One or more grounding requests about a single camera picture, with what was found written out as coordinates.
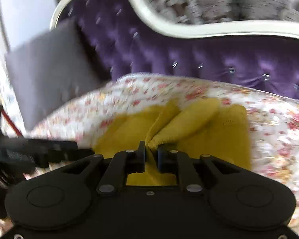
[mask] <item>white wall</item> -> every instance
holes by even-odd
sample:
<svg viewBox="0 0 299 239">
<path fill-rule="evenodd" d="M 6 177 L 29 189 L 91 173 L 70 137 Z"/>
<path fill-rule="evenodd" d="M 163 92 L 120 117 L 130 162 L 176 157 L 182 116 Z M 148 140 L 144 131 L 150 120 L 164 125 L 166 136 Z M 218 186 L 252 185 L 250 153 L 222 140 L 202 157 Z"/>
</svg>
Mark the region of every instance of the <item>white wall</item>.
<svg viewBox="0 0 299 239">
<path fill-rule="evenodd" d="M 49 30 L 57 0 L 0 0 L 2 22 L 11 50 Z"/>
</svg>

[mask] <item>red cable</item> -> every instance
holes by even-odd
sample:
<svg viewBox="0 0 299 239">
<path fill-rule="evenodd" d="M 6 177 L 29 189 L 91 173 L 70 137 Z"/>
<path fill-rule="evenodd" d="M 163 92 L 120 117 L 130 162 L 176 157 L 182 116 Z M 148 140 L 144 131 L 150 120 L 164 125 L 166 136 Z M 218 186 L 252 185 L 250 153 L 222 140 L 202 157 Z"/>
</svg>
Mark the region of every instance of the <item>red cable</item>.
<svg viewBox="0 0 299 239">
<path fill-rule="evenodd" d="M 15 131 L 15 133 L 17 134 L 18 137 L 23 137 L 22 133 L 20 132 L 20 130 L 16 127 L 16 125 L 12 122 L 11 118 L 9 118 L 8 114 L 4 111 L 4 109 L 2 108 L 1 110 L 2 115 L 4 116 L 4 118 L 6 119 L 6 121 L 9 123 L 9 125 L 12 127 L 12 129 Z"/>
</svg>

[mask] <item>screw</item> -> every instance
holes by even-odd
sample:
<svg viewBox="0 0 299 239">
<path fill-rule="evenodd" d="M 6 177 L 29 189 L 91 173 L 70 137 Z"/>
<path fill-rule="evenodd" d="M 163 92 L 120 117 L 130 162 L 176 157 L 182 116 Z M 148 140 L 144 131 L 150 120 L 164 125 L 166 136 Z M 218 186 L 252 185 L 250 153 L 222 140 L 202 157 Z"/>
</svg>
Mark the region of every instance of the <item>screw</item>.
<svg viewBox="0 0 299 239">
<path fill-rule="evenodd" d="M 266 74 L 266 73 L 264 73 L 263 75 L 262 75 L 263 77 L 264 77 L 264 80 L 265 81 L 269 81 L 270 80 L 270 75 L 268 75 L 268 74 Z"/>
<path fill-rule="evenodd" d="M 73 8 L 70 9 L 70 11 L 69 11 L 69 13 L 68 13 L 68 16 L 71 16 L 72 11 L 73 11 Z"/>
<path fill-rule="evenodd" d="M 190 184 L 186 187 L 186 190 L 189 192 L 200 192 L 203 190 L 203 187 L 198 184 Z"/>
<path fill-rule="evenodd" d="M 98 190 L 102 193 L 110 193 L 114 191 L 114 186 L 110 185 L 110 184 L 104 184 L 101 185 Z"/>
</svg>

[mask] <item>rhinestone button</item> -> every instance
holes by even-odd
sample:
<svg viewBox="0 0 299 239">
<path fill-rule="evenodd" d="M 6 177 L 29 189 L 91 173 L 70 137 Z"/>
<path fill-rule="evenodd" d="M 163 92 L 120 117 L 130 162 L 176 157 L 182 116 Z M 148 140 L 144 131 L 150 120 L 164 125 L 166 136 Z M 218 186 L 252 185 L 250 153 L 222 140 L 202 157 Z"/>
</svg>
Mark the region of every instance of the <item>rhinestone button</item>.
<svg viewBox="0 0 299 239">
<path fill-rule="evenodd" d="M 69 10 L 68 16 L 71 16 L 72 11 L 73 11 L 73 8 L 71 8 L 71 9 Z"/>
<path fill-rule="evenodd" d="M 86 0 L 85 6 L 88 6 L 89 3 L 90 3 L 90 0 Z"/>
<path fill-rule="evenodd" d="M 263 75 L 263 78 L 264 78 L 264 81 L 269 81 L 270 80 L 270 75 L 268 75 L 268 74 L 266 74 L 266 73 L 264 73 Z"/>
</svg>

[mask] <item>purple sofa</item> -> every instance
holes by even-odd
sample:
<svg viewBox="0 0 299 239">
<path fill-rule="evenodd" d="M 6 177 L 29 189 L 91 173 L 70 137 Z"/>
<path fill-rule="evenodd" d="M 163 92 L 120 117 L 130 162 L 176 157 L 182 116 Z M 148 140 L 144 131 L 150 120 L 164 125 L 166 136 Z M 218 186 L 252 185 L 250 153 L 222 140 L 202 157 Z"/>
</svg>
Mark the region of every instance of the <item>purple sofa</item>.
<svg viewBox="0 0 299 239">
<path fill-rule="evenodd" d="M 128 0 L 72 0 L 74 18 L 112 79 L 131 72 L 189 76 L 299 99 L 299 40 L 279 36 L 182 39 L 144 24 Z"/>
</svg>

